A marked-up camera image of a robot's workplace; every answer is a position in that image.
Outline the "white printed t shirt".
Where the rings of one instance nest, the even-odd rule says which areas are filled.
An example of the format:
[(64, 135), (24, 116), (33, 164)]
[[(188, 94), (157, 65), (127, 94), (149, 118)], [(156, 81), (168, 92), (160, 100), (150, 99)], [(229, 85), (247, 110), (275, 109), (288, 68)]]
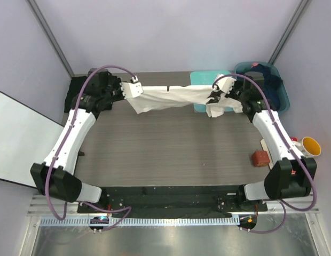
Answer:
[[(224, 78), (224, 75), (218, 75), (216, 78)], [(219, 103), (207, 105), (213, 84), (214, 82), (207, 85), (143, 86), (144, 92), (141, 96), (126, 100), (138, 114), (193, 104), (205, 105), (206, 114), (211, 118), (219, 117), (229, 109), (237, 114), (242, 113), (242, 103), (230, 98), (229, 94), (222, 95)]]

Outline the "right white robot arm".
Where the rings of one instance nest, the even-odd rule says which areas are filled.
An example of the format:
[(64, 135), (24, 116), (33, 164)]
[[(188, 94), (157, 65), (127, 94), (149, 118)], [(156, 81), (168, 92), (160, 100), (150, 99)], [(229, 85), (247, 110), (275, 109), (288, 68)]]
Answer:
[(273, 162), (273, 167), (263, 181), (240, 187), (242, 194), (235, 198), (237, 207), (246, 211), (258, 200), (279, 200), (290, 206), (285, 202), (286, 198), (307, 197), (312, 194), (311, 205), (303, 209), (311, 210), (317, 201), (317, 190), (313, 181), (317, 169), (316, 161), (313, 158), (306, 158), (291, 141), (280, 122), (278, 113), (271, 109), (263, 90), (255, 81), (248, 76), (241, 76), (259, 91), (261, 99), (258, 100), (250, 100), (243, 90), (234, 89), (233, 82), (221, 82), (233, 76), (228, 74), (216, 77), (212, 85), (212, 98), (217, 101), (227, 97), (242, 104), (243, 113), (262, 135)]

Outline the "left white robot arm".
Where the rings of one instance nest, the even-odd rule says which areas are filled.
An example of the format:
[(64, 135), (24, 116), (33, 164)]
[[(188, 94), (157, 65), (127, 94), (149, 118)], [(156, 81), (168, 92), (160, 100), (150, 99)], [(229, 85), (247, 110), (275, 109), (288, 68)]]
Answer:
[(101, 188), (82, 182), (74, 176), (80, 147), (101, 111), (110, 110), (112, 103), (123, 98), (121, 79), (102, 69), (91, 77), (83, 93), (81, 82), (85, 77), (75, 77), (66, 96), (67, 122), (56, 144), (44, 161), (34, 163), (30, 173), (38, 191), (44, 195), (49, 190), (52, 198), (65, 202), (90, 202), (94, 211), (108, 208), (108, 199)]

